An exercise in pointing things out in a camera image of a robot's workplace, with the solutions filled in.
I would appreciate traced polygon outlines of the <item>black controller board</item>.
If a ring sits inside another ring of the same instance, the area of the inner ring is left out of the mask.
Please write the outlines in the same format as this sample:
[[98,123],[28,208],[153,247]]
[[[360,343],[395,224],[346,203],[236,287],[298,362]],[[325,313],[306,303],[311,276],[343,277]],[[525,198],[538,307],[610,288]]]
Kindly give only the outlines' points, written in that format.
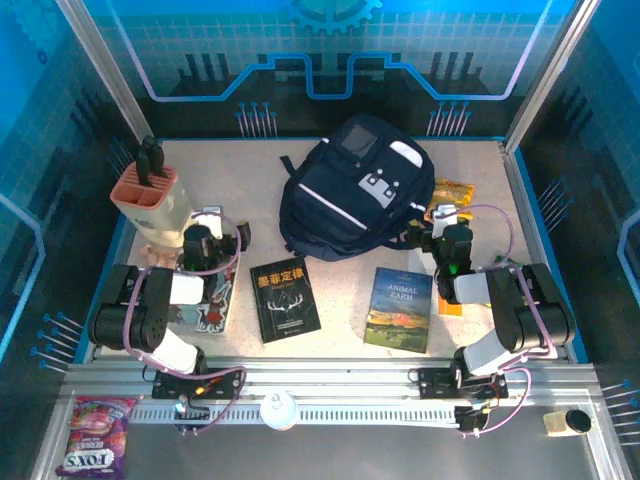
[[174,419],[184,420],[183,424],[175,424],[174,427],[182,436],[191,432],[194,436],[202,429],[202,426],[194,424],[194,421],[209,420],[211,411],[208,407],[196,406],[192,397],[180,394],[174,405]]
[[473,408],[471,406],[456,406],[454,409],[457,430],[466,438],[478,437],[489,421],[491,409],[489,407]]

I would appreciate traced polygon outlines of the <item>blue Animal Farm book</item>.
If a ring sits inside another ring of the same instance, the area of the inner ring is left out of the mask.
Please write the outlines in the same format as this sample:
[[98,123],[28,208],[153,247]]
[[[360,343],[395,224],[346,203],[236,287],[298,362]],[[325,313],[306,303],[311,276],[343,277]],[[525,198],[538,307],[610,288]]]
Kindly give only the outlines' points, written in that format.
[[378,267],[364,343],[417,354],[427,350],[433,277]]

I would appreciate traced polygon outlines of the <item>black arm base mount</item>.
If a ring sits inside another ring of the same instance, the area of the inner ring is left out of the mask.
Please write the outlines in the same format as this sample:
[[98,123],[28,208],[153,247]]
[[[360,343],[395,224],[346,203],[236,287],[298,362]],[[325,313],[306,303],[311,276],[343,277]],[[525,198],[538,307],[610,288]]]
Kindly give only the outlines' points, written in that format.
[[417,368],[408,372],[421,399],[502,400],[509,396],[504,375],[465,375],[459,368]]
[[191,400],[231,400],[239,395],[242,377],[240,371],[206,380],[187,380],[166,373],[157,373],[153,382],[152,397],[177,400],[180,395],[185,395]]

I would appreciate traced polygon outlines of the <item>yellow sponge block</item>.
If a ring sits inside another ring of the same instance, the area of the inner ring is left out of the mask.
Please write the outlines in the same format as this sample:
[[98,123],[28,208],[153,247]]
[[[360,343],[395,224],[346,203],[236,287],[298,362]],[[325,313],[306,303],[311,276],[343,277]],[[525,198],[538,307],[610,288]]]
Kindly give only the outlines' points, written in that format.
[[566,414],[564,410],[557,410],[543,415],[544,427],[549,437],[564,437],[570,433]]

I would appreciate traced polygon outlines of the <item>yellow snack bag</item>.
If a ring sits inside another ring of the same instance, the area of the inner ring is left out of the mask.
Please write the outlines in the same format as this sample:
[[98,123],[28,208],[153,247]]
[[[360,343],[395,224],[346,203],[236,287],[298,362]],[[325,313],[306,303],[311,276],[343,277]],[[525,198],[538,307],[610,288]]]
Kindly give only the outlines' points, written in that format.
[[469,207],[472,203],[475,189],[476,187],[473,184],[436,178],[435,189],[428,211],[434,210],[440,204],[454,204],[457,209]]

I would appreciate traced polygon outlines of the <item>white round lid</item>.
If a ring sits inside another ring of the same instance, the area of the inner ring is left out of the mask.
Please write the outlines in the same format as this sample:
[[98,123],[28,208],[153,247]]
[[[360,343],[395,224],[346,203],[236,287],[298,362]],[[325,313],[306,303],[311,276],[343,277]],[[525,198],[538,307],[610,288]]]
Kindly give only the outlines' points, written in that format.
[[299,421],[299,409],[295,399],[284,390],[268,393],[260,404],[260,418],[269,428],[286,431]]

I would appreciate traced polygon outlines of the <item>aluminium frame post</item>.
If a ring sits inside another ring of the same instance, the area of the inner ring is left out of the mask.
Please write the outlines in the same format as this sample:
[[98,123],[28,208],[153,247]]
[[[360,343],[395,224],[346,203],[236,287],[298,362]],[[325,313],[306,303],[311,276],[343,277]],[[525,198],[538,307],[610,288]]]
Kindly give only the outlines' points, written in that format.
[[152,130],[83,0],[55,0],[136,140]]
[[504,140],[504,153],[514,154],[589,26],[601,0],[576,0],[543,68],[526,94]]

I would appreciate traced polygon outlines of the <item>cream pink knife block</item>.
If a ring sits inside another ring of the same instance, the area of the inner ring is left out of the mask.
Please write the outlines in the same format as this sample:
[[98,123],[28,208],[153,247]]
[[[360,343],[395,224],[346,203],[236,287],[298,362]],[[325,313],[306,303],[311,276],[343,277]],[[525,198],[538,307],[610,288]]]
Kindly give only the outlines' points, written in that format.
[[150,174],[141,185],[130,164],[110,193],[110,200],[150,242],[169,248],[183,245],[184,231],[194,222],[193,208],[177,171],[164,166],[166,177]]

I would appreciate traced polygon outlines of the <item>purple Fox's candy bag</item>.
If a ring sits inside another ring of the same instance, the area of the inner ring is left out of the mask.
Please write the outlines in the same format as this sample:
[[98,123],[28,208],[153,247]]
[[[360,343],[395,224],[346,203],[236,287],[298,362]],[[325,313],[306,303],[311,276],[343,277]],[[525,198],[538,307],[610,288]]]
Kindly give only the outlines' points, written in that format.
[[78,396],[59,477],[124,480],[127,431],[136,398]]

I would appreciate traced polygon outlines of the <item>aluminium front rail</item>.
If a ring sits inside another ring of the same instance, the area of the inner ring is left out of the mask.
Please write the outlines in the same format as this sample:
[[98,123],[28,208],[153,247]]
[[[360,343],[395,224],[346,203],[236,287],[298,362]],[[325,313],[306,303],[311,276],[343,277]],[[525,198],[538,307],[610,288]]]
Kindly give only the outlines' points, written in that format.
[[[219,357],[217,368],[244,365],[247,380],[241,394],[244,402],[256,401],[271,389],[282,388],[306,403],[389,404],[419,398],[410,375],[419,368],[448,368],[447,359],[275,359]],[[529,402],[553,405],[584,403],[602,396],[594,367],[564,361],[528,361],[532,384]],[[142,371],[135,360],[104,357],[90,364],[69,368],[59,395],[151,395],[153,371]]]

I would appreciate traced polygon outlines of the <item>black book orange Chinese title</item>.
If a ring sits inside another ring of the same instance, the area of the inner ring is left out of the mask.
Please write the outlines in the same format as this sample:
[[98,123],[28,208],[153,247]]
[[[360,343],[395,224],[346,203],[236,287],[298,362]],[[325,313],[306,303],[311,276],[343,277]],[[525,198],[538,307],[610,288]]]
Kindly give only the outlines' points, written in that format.
[[264,344],[321,329],[303,257],[253,267],[250,275]]

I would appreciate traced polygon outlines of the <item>navy blue backpack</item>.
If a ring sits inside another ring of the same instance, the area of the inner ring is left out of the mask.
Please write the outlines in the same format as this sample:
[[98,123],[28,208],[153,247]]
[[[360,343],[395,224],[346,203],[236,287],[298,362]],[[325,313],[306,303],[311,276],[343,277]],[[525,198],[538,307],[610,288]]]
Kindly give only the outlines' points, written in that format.
[[423,218],[435,190],[427,152],[390,123],[365,113],[322,138],[289,178],[279,208],[286,249],[334,262],[378,247],[410,250],[409,224]]

